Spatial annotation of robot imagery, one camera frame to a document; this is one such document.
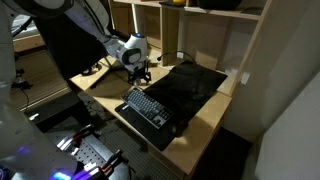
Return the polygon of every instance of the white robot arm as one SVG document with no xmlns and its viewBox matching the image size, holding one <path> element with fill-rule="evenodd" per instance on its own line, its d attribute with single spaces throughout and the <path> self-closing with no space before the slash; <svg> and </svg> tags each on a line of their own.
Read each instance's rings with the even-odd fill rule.
<svg viewBox="0 0 320 180">
<path fill-rule="evenodd" d="M 59 151 L 10 102 L 15 77 L 13 20 L 19 14 L 49 18 L 63 13 L 94 35 L 129 74 L 145 70 L 146 39 L 140 34 L 126 43 L 114 38 L 107 30 L 108 14 L 99 0 L 0 0 L 0 165 L 18 172 L 17 179 L 50 179 L 58 169 L 72 176 L 77 168 L 73 157 Z"/>
</svg>

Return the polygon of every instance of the floor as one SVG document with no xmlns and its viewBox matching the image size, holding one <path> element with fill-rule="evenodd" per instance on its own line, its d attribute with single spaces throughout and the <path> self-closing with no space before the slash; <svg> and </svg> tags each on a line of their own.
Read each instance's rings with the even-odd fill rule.
<svg viewBox="0 0 320 180">
<path fill-rule="evenodd" d="M 97 133 L 99 140 L 116 152 L 123 150 L 124 156 L 129 160 L 129 166 L 135 171 L 134 180 L 176 180 L 175 174 L 150 156 L 146 144 L 120 121 L 103 111 L 103 108 L 85 94 L 79 97 L 88 107 L 95 122 L 100 127 Z M 70 118 L 51 129 L 49 133 L 65 130 L 79 129 L 77 122 Z M 240 180 L 245 160 L 251 144 L 231 132 L 221 128 L 217 137 L 210 143 L 203 158 L 200 160 L 193 179 L 198 180 Z"/>
</svg>

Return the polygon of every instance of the electronic device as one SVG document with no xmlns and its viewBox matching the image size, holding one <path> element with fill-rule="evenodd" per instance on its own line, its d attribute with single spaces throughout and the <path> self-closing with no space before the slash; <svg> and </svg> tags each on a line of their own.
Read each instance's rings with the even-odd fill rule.
<svg viewBox="0 0 320 180">
<path fill-rule="evenodd" d="M 107 29 L 109 15 L 99 0 L 0 0 L 0 142 L 5 142 L 0 147 L 0 164 L 17 172 L 14 179 L 50 179 L 57 170 L 72 177 L 80 163 L 59 150 L 10 101 L 15 78 L 11 26 L 20 14 L 38 18 L 68 16 L 137 80 L 146 75 L 147 40 L 133 34 L 124 42 L 112 35 Z"/>
<path fill-rule="evenodd" d="M 137 88 L 128 91 L 121 99 L 157 129 L 160 129 L 174 114 L 171 110 Z"/>
</svg>

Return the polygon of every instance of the desk surface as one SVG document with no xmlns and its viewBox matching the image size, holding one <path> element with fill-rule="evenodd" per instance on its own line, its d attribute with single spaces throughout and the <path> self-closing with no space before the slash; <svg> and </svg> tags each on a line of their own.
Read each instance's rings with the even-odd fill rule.
<svg viewBox="0 0 320 180">
<path fill-rule="evenodd" d="M 102 63 L 102 65 L 106 70 L 109 69 L 105 63 Z M 149 71 L 152 75 L 152 82 L 150 84 L 158 81 L 169 73 L 168 70 L 162 67 L 151 67 Z M 127 73 L 121 71 L 110 73 L 96 88 L 90 89 L 89 84 L 93 84 L 98 77 L 98 73 L 87 77 L 78 75 L 71 78 L 71 81 L 147 141 L 146 138 L 115 111 L 115 108 L 123 103 L 123 101 L 120 100 L 120 96 L 133 88 L 132 85 L 126 82 Z M 175 138 L 161 153 L 183 172 L 190 174 L 196 167 L 207 145 L 218 131 L 222 116 L 229 106 L 230 101 L 231 98 L 229 96 L 217 92 L 190 120 L 189 126 L 183 132 L 182 137 Z"/>
</svg>

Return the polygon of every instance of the blue light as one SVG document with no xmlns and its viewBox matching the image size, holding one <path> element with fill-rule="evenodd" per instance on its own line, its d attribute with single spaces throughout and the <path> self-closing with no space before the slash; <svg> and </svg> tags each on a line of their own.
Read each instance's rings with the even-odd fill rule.
<svg viewBox="0 0 320 180">
<path fill-rule="evenodd" d="M 53 177 L 56 179 L 56 180 L 71 180 L 71 177 L 66 175 L 66 174 L 63 174 L 61 172 L 56 172 Z"/>
</svg>

